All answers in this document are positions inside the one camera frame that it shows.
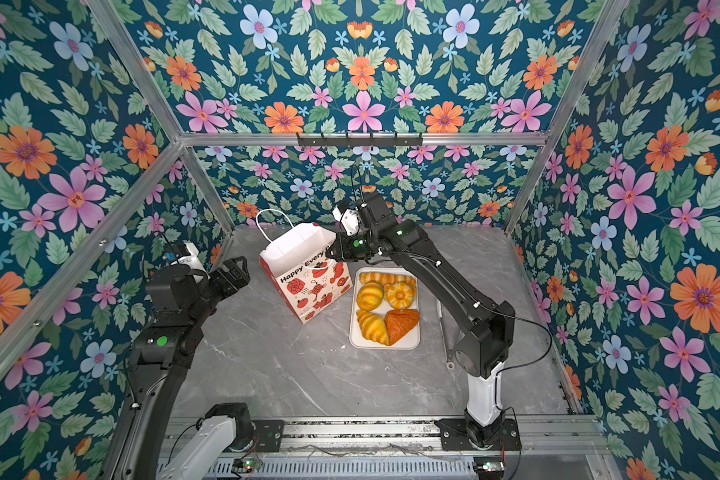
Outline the long yellow fake bread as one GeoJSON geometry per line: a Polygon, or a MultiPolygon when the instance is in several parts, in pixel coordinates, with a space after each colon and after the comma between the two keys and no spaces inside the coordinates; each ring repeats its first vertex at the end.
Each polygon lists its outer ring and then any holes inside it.
{"type": "Polygon", "coordinates": [[[362,285],[366,285],[371,282],[378,283],[382,286],[396,283],[403,283],[412,287],[415,287],[417,285],[416,279],[412,276],[381,271],[361,272],[359,274],[359,280],[362,285]]]}

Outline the red and white paper bag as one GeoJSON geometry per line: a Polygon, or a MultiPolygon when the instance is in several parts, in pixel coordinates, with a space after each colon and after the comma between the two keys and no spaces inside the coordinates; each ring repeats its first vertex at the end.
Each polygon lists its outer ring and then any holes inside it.
{"type": "Polygon", "coordinates": [[[353,287],[346,263],[328,256],[336,234],[318,224],[293,223],[271,237],[257,228],[267,240],[260,254],[260,265],[276,292],[303,324],[314,319],[353,287]]]}

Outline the round yellow fake bun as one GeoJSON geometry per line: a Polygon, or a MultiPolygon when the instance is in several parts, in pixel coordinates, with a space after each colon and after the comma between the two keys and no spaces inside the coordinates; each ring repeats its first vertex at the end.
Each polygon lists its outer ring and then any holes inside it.
{"type": "Polygon", "coordinates": [[[383,300],[383,286],[377,282],[368,282],[359,289],[356,305],[361,310],[372,312],[382,304],[383,300]]]}

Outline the round ring fake bread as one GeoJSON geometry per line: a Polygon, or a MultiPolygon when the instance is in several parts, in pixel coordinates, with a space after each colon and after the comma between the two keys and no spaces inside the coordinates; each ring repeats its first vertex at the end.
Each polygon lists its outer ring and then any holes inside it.
{"type": "Polygon", "coordinates": [[[408,283],[396,282],[384,287],[384,296],[386,302],[394,310],[406,310],[412,306],[415,300],[416,290],[408,283]]]}

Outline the orange triangular fake pastry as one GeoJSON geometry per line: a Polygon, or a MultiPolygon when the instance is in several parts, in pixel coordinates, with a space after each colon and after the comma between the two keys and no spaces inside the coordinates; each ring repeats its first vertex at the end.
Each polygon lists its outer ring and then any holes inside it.
{"type": "Polygon", "coordinates": [[[385,315],[388,345],[392,346],[405,337],[420,321],[420,313],[415,309],[390,310],[385,315]]]}

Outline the curved croissant fake bread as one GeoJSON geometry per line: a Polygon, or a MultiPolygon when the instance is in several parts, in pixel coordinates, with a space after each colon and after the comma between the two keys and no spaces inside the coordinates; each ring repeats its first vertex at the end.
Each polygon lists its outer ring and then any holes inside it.
{"type": "Polygon", "coordinates": [[[384,319],[372,312],[358,310],[357,322],[364,339],[383,346],[390,345],[390,337],[384,319]]]}

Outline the metal food tongs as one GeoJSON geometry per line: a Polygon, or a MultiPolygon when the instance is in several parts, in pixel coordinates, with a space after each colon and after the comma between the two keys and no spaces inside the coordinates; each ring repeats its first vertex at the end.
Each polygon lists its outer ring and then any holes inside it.
{"type": "Polygon", "coordinates": [[[445,326],[444,308],[440,300],[436,301],[436,313],[442,336],[445,366],[447,370],[453,371],[455,369],[455,363],[453,361],[453,354],[449,345],[448,332],[445,326]]]}

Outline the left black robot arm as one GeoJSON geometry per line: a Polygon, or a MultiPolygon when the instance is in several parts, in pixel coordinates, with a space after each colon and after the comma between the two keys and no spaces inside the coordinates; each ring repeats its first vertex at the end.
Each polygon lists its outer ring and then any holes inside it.
{"type": "Polygon", "coordinates": [[[132,343],[126,365],[129,391],[100,479],[155,479],[170,414],[195,352],[202,325],[218,304],[250,282],[247,259],[232,257],[207,273],[173,264],[146,285],[153,321],[132,343]]]}

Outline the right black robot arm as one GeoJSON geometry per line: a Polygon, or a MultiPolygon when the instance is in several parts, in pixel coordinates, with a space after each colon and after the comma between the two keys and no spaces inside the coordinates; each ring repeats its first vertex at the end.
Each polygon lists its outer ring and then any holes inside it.
{"type": "Polygon", "coordinates": [[[480,292],[440,253],[412,220],[398,221],[385,199],[373,193],[332,209],[336,239],[328,257],[339,262],[392,261],[412,274],[456,321],[462,337],[452,356],[468,374],[464,435],[478,449],[499,438],[505,418],[501,376],[513,343],[515,309],[480,292]]]}

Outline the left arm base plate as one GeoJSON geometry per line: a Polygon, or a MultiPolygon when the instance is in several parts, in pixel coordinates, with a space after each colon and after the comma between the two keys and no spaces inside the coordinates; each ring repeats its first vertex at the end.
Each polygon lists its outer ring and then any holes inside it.
{"type": "Polygon", "coordinates": [[[220,453],[278,452],[284,430],[281,420],[245,420],[214,416],[197,432],[202,445],[220,453]]]}

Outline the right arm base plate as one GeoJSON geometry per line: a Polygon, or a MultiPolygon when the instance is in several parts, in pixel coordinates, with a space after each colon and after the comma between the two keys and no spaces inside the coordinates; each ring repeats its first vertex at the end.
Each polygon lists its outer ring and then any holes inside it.
{"type": "Polygon", "coordinates": [[[522,443],[517,422],[500,416],[488,426],[466,418],[442,418],[434,421],[445,451],[520,451],[522,443]]]}

